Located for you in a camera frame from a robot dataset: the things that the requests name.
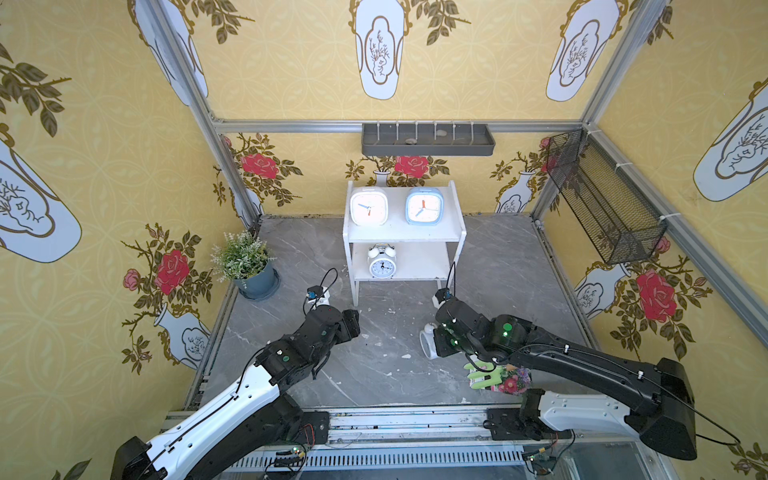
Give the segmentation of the blue square alarm clock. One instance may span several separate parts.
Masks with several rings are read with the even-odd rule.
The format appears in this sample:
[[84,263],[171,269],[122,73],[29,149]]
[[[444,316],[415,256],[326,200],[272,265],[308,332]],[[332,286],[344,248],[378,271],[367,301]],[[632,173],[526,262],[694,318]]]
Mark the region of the blue square alarm clock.
[[444,207],[444,196],[438,188],[414,187],[406,197],[405,218],[411,225],[437,225]]

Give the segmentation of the floral seed packet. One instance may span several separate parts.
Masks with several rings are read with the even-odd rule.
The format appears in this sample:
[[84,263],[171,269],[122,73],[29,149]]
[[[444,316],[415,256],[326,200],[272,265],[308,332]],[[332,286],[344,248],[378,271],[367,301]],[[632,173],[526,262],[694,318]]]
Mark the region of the floral seed packet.
[[508,395],[522,395],[532,384],[531,372],[523,367],[508,365],[498,369],[500,381],[491,387],[492,391]]

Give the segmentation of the potted green plant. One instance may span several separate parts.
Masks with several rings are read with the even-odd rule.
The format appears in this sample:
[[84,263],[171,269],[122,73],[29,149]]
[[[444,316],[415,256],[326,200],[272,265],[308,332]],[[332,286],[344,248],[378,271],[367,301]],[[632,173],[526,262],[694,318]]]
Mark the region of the potted green plant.
[[211,259],[219,280],[233,282],[246,299],[265,300],[280,286],[267,244],[248,231],[225,233],[224,243],[213,248]]

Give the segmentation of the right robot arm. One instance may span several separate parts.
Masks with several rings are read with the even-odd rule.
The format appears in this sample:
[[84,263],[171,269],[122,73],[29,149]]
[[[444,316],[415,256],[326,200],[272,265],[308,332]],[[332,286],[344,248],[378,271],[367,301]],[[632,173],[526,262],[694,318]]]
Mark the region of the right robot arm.
[[694,395],[678,361],[622,359],[574,344],[514,315],[488,318],[447,288],[435,293],[433,303],[437,312],[431,335],[437,356],[462,353],[486,375],[514,365],[570,380],[626,408],[620,426],[650,449],[678,460],[696,459]]

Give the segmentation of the white two-tier shelf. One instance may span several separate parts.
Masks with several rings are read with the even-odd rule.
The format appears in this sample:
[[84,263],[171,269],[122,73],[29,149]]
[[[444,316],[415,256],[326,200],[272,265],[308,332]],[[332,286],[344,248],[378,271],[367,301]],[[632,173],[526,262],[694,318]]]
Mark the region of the white two-tier shelf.
[[[349,181],[346,192],[342,238],[352,300],[359,304],[364,282],[435,281],[442,283],[458,263],[467,236],[454,181],[438,188],[444,196],[442,220],[433,226],[411,225],[405,218],[406,197],[411,189],[381,187],[389,201],[389,216],[382,226],[358,226],[350,218],[349,200],[355,188]],[[368,250],[374,244],[393,245],[397,270],[389,279],[374,279],[369,273]]]

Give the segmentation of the green garden hand fork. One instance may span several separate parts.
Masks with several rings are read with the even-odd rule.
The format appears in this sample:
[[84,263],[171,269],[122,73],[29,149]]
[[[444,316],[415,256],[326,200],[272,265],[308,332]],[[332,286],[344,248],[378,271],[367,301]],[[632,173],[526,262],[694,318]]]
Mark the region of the green garden hand fork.
[[504,367],[497,366],[492,371],[485,372],[467,363],[463,368],[467,371],[469,386],[473,390],[499,391],[504,382]]

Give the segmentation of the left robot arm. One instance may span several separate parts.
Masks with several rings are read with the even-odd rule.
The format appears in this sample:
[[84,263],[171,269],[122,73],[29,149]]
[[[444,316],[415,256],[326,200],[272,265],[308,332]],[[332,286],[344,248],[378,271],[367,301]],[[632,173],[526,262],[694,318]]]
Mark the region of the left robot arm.
[[320,305],[302,325],[259,349],[241,375],[184,421],[116,451],[114,479],[212,479],[248,453],[290,440],[304,413],[288,390],[316,378],[331,350],[360,334],[360,314]]

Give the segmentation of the grey wall tray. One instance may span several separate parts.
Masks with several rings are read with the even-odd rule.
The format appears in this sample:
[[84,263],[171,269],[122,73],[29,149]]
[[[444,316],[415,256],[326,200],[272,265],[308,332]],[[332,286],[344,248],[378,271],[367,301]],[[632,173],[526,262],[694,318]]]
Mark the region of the grey wall tray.
[[496,140],[487,124],[470,122],[365,123],[365,156],[491,156]]

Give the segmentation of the white square alarm clock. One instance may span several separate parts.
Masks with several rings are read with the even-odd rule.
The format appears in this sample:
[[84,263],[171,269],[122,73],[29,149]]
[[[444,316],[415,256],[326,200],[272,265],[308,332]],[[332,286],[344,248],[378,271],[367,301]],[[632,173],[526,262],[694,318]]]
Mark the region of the white square alarm clock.
[[352,222],[358,226],[382,226],[389,216],[389,201],[381,187],[360,187],[352,190],[349,200]]

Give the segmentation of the white twin-bell clock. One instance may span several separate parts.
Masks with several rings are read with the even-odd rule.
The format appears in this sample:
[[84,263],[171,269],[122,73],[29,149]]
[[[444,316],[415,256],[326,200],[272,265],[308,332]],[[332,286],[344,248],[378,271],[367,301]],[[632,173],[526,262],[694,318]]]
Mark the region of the white twin-bell clock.
[[435,343],[435,329],[437,326],[433,323],[426,324],[419,333],[419,340],[425,357],[429,360],[438,358]]
[[397,270],[396,250],[393,245],[374,244],[368,250],[369,273],[374,279],[392,278]]

